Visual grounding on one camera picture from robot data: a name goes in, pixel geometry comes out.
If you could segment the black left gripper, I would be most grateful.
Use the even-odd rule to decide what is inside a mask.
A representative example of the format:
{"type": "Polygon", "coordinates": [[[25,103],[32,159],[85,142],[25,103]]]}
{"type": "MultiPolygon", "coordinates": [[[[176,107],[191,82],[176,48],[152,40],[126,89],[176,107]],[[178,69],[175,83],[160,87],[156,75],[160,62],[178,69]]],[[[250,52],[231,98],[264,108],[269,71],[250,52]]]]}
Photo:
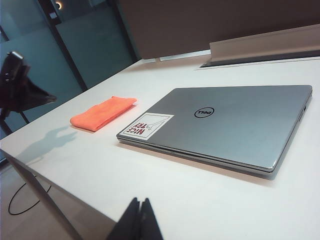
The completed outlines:
{"type": "Polygon", "coordinates": [[[28,77],[31,69],[17,51],[6,54],[0,72],[0,87],[9,87],[9,110],[26,111],[57,101],[57,97],[35,85],[28,77]]]}

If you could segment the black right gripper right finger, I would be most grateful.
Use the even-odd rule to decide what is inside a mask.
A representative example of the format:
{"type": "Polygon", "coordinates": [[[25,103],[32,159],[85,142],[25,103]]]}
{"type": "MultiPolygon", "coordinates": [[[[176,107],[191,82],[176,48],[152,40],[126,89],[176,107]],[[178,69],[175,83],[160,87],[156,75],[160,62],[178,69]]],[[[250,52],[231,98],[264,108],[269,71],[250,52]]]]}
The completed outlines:
{"type": "Polygon", "coordinates": [[[139,220],[140,240],[162,240],[163,236],[148,198],[141,204],[139,220]]]}

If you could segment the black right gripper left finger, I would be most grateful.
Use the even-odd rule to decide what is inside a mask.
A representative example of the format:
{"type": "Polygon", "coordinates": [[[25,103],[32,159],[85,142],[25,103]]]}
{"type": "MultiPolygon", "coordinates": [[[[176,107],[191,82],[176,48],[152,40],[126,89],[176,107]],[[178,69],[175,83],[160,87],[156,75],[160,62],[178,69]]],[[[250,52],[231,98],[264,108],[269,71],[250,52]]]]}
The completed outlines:
{"type": "Polygon", "coordinates": [[[107,240],[141,240],[140,202],[134,197],[107,236],[107,240]]]}

